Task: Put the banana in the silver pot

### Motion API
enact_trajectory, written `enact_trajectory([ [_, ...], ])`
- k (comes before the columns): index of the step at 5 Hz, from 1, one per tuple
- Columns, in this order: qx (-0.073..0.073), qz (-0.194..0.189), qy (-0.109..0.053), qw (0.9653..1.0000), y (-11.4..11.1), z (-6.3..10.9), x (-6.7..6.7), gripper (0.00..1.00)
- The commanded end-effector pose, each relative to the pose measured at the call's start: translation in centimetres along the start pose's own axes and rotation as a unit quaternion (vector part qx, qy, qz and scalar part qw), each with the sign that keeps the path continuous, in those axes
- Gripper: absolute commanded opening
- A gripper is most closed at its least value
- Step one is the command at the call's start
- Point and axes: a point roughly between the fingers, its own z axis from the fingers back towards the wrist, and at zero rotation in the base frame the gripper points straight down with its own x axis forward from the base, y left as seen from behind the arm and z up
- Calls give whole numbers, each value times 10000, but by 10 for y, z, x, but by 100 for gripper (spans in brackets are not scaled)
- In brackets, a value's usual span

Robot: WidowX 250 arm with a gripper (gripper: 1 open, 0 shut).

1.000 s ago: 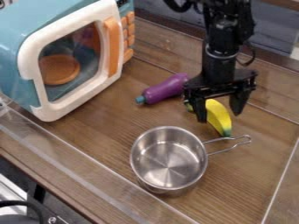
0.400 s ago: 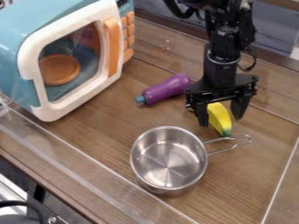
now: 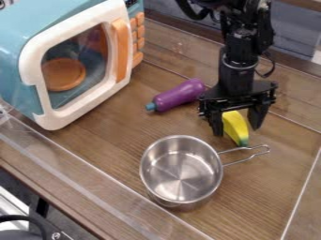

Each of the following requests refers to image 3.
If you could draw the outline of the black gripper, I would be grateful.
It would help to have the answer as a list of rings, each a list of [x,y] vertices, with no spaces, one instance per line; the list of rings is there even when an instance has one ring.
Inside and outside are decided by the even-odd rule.
[[[200,97],[200,115],[206,116],[214,136],[224,136],[222,112],[249,109],[248,118],[253,130],[261,128],[271,105],[276,102],[277,82],[254,81],[249,93],[233,95],[217,84]]]

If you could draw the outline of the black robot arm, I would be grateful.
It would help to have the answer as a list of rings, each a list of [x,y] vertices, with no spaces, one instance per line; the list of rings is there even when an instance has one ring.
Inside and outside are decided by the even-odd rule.
[[[224,134],[225,112],[246,109],[250,126],[260,129],[276,101],[276,82],[269,72],[256,68],[261,56],[269,56],[275,31],[272,0],[176,0],[196,21],[210,17],[220,21],[225,46],[220,50],[218,82],[200,97],[200,115],[210,123],[213,134]]]

